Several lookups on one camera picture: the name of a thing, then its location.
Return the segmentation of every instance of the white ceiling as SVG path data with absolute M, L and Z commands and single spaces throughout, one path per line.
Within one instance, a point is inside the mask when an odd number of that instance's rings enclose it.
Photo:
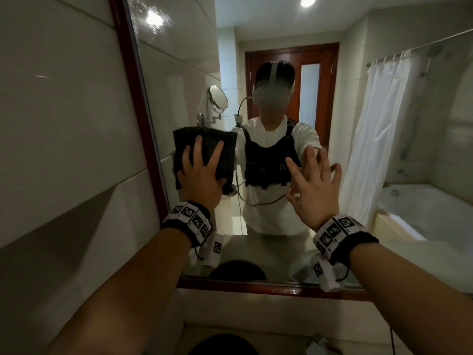
M 368 11 L 443 0 L 316 0 L 302 8 L 300 0 L 215 0 L 216 26 L 236 26 L 239 40 L 341 31 Z

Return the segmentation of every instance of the left hand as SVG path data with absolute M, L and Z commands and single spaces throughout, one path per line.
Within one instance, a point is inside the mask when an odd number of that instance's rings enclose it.
M 222 187 L 227 182 L 226 178 L 216 180 L 215 171 L 223 149 L 220 141 L 207 166 L 202 161 L 202 136 L 197 136 L 194 144 L 193 160 L 189 160 L 190 146 L 186 146 L 182 154 L 183 170 L 177 173 L 182 185 L 181 195 L 184 201 L 193 201 L 202 204 L 209 211 L 215 209 L 222 197 Z

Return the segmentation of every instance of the black chest harness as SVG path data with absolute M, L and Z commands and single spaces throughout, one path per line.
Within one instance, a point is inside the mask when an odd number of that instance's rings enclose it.
M 261 186 L 262 189 L 267 189 L 269 185 L 287 185 L 291 181 L 291 173 L 285 161 L 286 157 L 291 158 L 298 167 L 302 167 L 292 136 L 292 130 L 296 124 L 288 119 L 286 135 L 274 146 L 268 148 L 253 142 L 248 131 L 242 127 L 246 138 L 246 186 Z

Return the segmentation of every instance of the round mirror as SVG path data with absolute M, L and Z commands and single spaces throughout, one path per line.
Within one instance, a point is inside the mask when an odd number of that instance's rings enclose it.
M 225 93 L 216 85 L 212 85 L 208 91 L 209 101 L 212 108 L 217 113 L 222 113 L 228 108 L 228 100 Z

